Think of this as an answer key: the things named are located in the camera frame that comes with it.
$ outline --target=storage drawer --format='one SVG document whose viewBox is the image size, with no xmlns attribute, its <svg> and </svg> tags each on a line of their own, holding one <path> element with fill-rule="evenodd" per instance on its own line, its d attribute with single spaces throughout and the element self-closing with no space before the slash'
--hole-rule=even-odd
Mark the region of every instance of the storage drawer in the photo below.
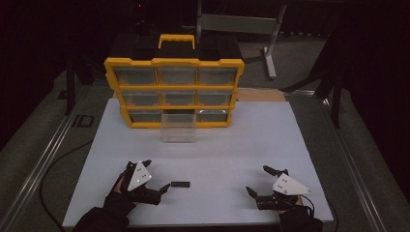
<svg viewBox="0 0 410 232">
<path fill-rule="evenodd" d="M 161 85 L 194 85 L 196 68 L 185 66 L 158 67 L 158 77 Z"/>
<path fill-rule="evenodd" d="M 120 85 L 155 85 L 155 69 L 150 67 L 114 67 Z"/>
<path fill-rule="evenodd" d="M 124 90 L 122 91 L 127 106 L 159 105 L 158 91 Z"/>
<path fill-rule="evenodd" d="M 225 122 L 228 112 L 228 109 L 198 109 L 196 119 L 198 122 Z"/>
<path fill-rule="evenodd" d="M 162 112 L 161 137 L 164 142 L 193 142 L 195 133 L 193 109 L 169 109 Z"/>
<path fill-rule="evenodd" d="M 130 110 L 130 116 L 134 123 L 160 123 L 160 110 Z"/>
<path fill-rule="evenodd" d="M 237 68 L 199 68 L 199 85 L 233 85 Z"/>
<path fill-rule="evenodd" d="M 229 105 L 232 98 L 230 90 L 198 90 L 199 105 Z"/>
<path fill-rule="evenodd" d="M 164 90 L 161 91 L 161 103 L 164 105 L 193 105 L 194 90 Z"/>
</svg>

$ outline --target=metal stand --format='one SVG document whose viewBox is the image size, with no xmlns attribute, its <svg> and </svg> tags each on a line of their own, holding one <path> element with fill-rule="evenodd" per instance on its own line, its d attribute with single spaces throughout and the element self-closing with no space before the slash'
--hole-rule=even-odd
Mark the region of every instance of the metal stand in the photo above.
<svg viewBox="0 0 410 232">
<path fill-rule="evenodd" d="M 272 52 L 278 37 L 280 25 L 286 5 L 281 5 L 277 18 L 246 17 L 233 15 L 203 14 L 202 0 L 198 0 L 198 11 L 196 18 L 196 42 L 199 43 L 202 30 L 243 32 L 254 34 L 271 35 L 268 47 L 264 47 L 265 63 L 268 68 L 269 78 L 276 79 L 274 60 Z"/>
</svg>

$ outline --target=yellow storage organizer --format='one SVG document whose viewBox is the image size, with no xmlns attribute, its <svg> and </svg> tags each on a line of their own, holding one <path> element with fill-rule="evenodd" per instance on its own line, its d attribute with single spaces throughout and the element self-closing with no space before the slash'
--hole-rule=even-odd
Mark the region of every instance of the yellow storage organizer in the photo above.
<svg viewBox="0 0 410 232">
<path fill-rule="evenodd" d="M 104 65 L 129 127 L 159 129 L 169 114 L 193 116 L 197 128 L 230 125 L 245 66 L 239 46 L 230 36 L 201 38 L 196 47 L 194 41 L 192 35 L 117 38 Z"/>
</svg>

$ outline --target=dark background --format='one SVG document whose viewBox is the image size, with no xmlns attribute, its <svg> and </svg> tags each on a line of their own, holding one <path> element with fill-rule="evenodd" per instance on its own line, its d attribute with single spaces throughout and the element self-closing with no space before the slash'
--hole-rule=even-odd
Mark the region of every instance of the dark background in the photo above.
<svg viewBox="0 0 410 232">
<path fill-rule="evenodd" d="M 68 51 L 74 54 L 80 81 L 92 84 L 103 78 L 103 60 L 118 33 L 187 33 L 183 25 L 194 33 L 196 23 L 193 0 L 0 3 L 0 148 L 52 90 L 54 78 L 65 70 Z M 281 26 L 285 36 L 301 33 L 327 39 L 313 71 L 343 71 L 343 87 L 407 199 L 409 10 L 405 1 L 294 1 Z M 278 2 L 204 0 L 203 12 L 275 17 Z"/>
</svg>

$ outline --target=white table surface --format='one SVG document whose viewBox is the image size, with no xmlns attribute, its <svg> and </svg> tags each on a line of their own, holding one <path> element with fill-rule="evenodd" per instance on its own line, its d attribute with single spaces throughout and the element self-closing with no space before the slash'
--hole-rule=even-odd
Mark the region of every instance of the white table surface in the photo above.
<svg viewBox="0 0 410 232">
<path fill-rule="evenodd" d="M 74 226 L 91 208 L 101 207 L 127 162 L 139 160 L 152 161 L 147 188 L 158 190 L 171 181 L 189 181 L 190 188 L 169 188 L 158 206 L 139 204 L 129 214 L 132 227 L 278 223 L 278 214 L 257 210 L 246 190 L 273 193 L 276 177 L 263 165 L 288 169 L 313 190 L 307 197 L 315 216 L 333 220 L 289 102 L 238 101 L 229 128 L 199 129 L 194 143 L 163 143 L 160 130 L 128 128 L 118 101 L 111 99 L 63 226 Z"/>
</svg>

